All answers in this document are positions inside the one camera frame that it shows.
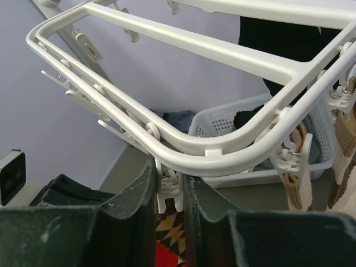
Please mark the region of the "brown yellow argyle sock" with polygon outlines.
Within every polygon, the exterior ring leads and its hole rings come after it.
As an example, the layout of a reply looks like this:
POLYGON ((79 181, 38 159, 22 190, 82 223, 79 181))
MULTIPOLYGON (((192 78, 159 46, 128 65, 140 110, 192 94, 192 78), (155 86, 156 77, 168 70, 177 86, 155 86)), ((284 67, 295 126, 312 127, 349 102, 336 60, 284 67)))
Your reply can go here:
POLYGON ((186 266, 184 213, 166 210, 157 214, 155 231, 156 241, 175 257, 173 266, 186 266))

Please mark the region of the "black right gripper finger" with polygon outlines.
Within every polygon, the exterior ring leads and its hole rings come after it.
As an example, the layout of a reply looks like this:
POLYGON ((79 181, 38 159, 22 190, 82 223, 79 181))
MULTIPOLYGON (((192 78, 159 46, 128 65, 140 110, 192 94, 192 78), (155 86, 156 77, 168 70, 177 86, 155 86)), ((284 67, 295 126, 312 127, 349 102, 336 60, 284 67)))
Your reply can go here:
POLYGON ((188 266, 354 266, 355 220, 332 212, 245 211, 184 176, 188 266))

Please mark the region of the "brown cream striped sock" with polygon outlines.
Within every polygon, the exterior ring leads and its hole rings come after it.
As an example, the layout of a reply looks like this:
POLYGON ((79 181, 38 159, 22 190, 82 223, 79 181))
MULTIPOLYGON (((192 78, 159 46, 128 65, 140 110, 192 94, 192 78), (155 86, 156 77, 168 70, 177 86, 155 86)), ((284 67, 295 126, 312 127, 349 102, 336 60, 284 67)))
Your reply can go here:
POLYGON ((328 210, 341 210, 355 192, 355 105, 350 113, 336 113, 333 183, 328 210))

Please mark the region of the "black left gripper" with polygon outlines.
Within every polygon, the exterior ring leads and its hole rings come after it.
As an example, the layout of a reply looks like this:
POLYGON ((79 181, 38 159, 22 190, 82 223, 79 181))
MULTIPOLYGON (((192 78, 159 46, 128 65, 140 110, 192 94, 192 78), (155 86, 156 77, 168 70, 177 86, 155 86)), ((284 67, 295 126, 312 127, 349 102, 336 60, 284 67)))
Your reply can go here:
POLYGON ((115 196, 60 174, 29 206, 1 210, 2 266, 155 264, 153 160, 115 196))

